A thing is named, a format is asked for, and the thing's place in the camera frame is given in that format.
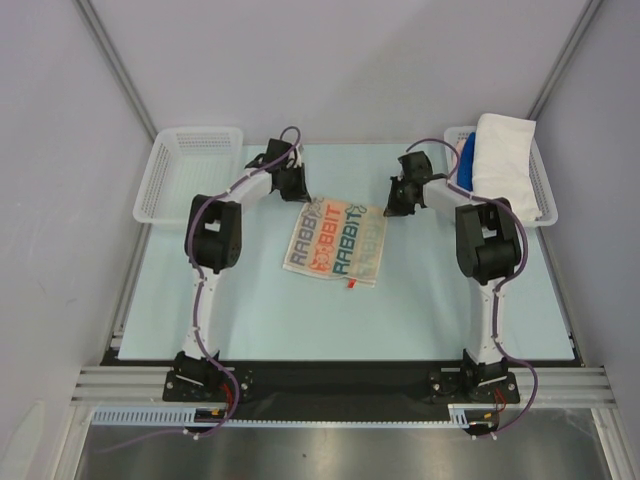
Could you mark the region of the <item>rabbit print towel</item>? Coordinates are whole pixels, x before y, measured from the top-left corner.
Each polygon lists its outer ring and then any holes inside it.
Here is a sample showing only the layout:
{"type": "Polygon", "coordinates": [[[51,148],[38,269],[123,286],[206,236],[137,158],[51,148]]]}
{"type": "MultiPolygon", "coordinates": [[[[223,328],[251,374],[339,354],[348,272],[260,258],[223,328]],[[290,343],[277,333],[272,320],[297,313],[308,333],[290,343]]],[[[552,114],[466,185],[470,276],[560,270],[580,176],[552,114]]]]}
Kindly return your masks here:
{"type": "Polygon", "coordinates": [[[323,280],[345,279],[350,288],[373,287],[386,229],[379,207],[315,197],[296,220],[283,268],[323,280]]]}

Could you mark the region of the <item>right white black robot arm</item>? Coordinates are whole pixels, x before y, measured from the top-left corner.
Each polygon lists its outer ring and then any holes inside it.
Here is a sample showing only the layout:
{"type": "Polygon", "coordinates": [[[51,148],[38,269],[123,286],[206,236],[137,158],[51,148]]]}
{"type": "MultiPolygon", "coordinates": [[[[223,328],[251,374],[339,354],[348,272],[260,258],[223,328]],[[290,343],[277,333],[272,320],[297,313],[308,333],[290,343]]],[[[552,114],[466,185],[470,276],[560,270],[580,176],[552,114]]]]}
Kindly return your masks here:
{"type": "Polygon", "coordinates": [[[453,393],[478,403],[504,398],[499,389],[509,383],[509,371],[501,338],[502,300],[506,284],[524,266],[526,237],[519,220],[507,200],[478,197],[436,174],[422,151],[398,161],[401,173],[391,178],[384,215],[405,217],[421,207],[450,218],[457,265],[469,280],[471,330],[453,393]]]}

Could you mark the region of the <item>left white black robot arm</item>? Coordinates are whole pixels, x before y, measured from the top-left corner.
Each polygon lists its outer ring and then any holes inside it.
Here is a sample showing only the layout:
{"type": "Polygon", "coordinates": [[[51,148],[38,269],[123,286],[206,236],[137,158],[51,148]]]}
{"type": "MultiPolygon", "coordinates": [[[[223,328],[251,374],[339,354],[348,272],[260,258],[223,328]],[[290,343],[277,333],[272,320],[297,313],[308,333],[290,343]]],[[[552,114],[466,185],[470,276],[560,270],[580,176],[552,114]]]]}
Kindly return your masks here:
{"type": "Polygon", "coordinates": [[[240,259],[243,215],[273,192],[286,202],[310,199],[298,139],[270,139],[226,190],[192,200],[184,249],[195,276],[193,307],[174,365],[191,369],[184,385],[199,400],[211,399],[220,388],[219,374],[206,366],[221,348],[214,331],[224,309],[224,283],[240,259]]]}

